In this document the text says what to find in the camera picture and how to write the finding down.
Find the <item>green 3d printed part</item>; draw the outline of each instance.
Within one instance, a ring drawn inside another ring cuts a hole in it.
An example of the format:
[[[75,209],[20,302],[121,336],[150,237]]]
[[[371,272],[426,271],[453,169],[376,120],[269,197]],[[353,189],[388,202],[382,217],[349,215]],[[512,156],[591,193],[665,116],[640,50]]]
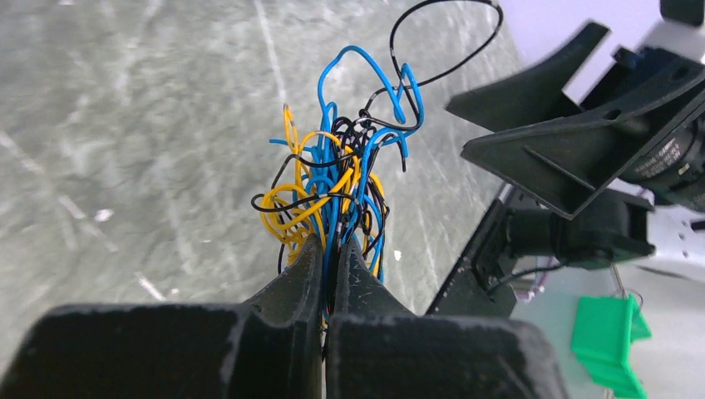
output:
[[[651,330],[634,296],[580,299],[573,352],[594,383],[611,388],[616,397],[646,397],[629,365],[632,342],[642,338],[651,338]]]

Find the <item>yellow wire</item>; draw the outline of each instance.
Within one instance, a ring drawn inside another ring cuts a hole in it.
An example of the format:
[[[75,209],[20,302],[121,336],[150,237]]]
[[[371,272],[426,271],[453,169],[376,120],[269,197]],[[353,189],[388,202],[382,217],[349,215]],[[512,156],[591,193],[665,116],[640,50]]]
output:
[[[311,178],[311,170],[300,159],[305,157],[304,148],[306,148],[306,144],[315,137],[322,135],[338,147],[342,144],[340,139],[327,131],[311,131],[300,140],[298,128],[293,120],[293,113],[291,112],[291,108],[289,108],[286,104],[283,106],[283,122],[287,147],[292,154],[298,155],[298,158],[293,164],[293,183],[281,184],[265,193],[259,204],[260,207],[265,209],[276,209],[278,207],[290,206],[292,201],[288,198],[283,198],[283,195],[286,194],[292,195],[295,193],[299,199],[315,194],[326,194],[318,193],[316,191],[316,185],[313,186],[312,192],[306,191],[306,184]],[[353,149],[346,146],[344,152],[345,155],[348,155],[353,153]],[[360,184],[366,184],[366,182],[360,181],[362,177],[360,158],[358,156],[353,156],[350,161],[349,167],[343,172],[342,177],[337,182],[334,182],[334,186],[329,190],[329,193],[352,195],[353,191],[357,189]],[[377,175],[370,173],[369,178],[384,198],[384,189]],[[325,250],[326,232],[323,228],[321,208],[330,200],[330,198],[331,197],[323,197],[304,204],[301,207],[290,209],[288,214],[291,215],[292,219],[288,221],[285,221],[286,219],[283,216],[283,212],[260,213],[259,217],[267,231],[269,231],[270,234],[286,246],[288,250],[288,264],[291,264],[294,260],[296,260],[298,257],[298,251],[303,247],[303,243],[306,241],[306,238],[310,234],[315,233],[316,230],[313,223],[318,226],[318,235],[320,236],[323,250]],[[350,199],[342,200],[341,206],[343,208],[343,212],[348,211],[351,203],[352,201]],[[372,224],[371,219],[366,216],[363,217],[365,218],[364,222],[367,225]],[[374,239],[375,237],[376,234],[369,234],[369,236],[364,234],[362,237],[363,247],[366,248],[369,244],[369,240]],[[373,266],[372,273],[375,276],[378,276],[379,258],[377,258],[377,262]]]

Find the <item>tangled wires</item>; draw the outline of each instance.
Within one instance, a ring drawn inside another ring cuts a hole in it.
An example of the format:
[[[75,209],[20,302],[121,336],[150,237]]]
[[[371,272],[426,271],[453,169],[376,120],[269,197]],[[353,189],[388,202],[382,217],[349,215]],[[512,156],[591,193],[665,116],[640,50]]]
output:
[[[447,1],[453,0],[421,2],[404,12],[394,23],[389,37],[389,52],[399,80],[397,86],[392,85],[379,65],[362,48],[344,47],[318,79],[318,103],[323,114],[319,130],[308,133],[300,140],[292,112],[288,106],[284,106],[285,140],[270,141],[286,145],[291,154],[277,173],[271,190],[255,195],[252,205],[260,212],[267,230],[282,244],[278,266],[280,273],[285,250],[288,250],[287,264],[291,264],[310,234],[316,234],[321,239],[324,248],[324,295],[328,299],[328,306],[332,302],[334,285],[333,278],[330,278],[331,267],[338,259],[340,248],[351,239],[360,243],[362,255],[372,274],[384,281],[384,227],[390,209],[384,199],[382,183],[372,172],[379,150],[387,145],[395,145],[401,154],[402,170],[406,171],[407,138],[421,128],[425,119],[419,88],[460,68],[487,47],[500,30],[504,16],[498,4],[489,0],[465,0],[489,5],[497,11],[498,21],[493,33],[452,68],[417,82],[409,65],[403,63],[400,66],[397,61],[394,52],[397,29],[416,10]],[[326,102],[323,96],[328,73],[350,52],[364,58],[382,82],[382,88],[370,96],[354,119],[339,116],[338,105],[333,101]],[[385,92],[392,103],[395,122],[376,118],[370,113],[376,97]],[[407,121],[402,103],[411,109],[411,122]],[[292,161],[293,183],[277,185]],[[324,314],[332,310],[328,306]]]

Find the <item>floor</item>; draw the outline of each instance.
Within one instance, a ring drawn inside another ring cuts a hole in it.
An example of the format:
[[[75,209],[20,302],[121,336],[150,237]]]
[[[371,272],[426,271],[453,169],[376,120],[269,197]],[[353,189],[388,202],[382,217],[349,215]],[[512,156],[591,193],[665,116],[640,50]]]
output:
[[[262,288],[278,245],[249,199],[283,161],[268,143],[283,136],[282,103],[316,128],[320,71],[349,43],[388,71],[387,34],[413,3],[0,0],[0,368],[62,303],[237,302]],[[494,21],[481,5],[429,7],[402,26],[397,55],[430,76]],[[407,173],[394,150],[377,162],[387,286],[417,313],[499,187],[459,157],[484,132],[442,107],[518,66],[503,32],[424,88]],[[327,96],[352,114],[377,86],[347,57]]]

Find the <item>black mount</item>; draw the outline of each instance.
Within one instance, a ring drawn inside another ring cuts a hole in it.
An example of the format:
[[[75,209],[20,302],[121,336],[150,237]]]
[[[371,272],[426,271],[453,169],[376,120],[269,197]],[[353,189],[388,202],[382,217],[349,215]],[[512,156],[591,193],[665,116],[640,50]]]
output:
[[[54,309],[22,342],[0,399],[319,399],[322,259],[312,235],[294,264],[240,304]],[[538,328],[418,317],[369,272],[354,240],[342,250],[337,281],[327,397],[568,397]]]
[[[701,27],[705,22],[705,2],[702,0],[661,0],[663,19]]]
[[[559,217],[517,188],[496,199],[426,314],[509,317],[516,304],[508,285],[487,289],[520,259],[553,256],[576,268],[605,268],[648,256],[645,199],[614,190],[600,194],[576,218]]]
[[[615,53],[608,74],[574,104],[563,87],[607,32],[591,22],[540,64],[447,106],[495,132],[469,141],[463,158],[566,219],[705,111],[705,67],[655,48]]]

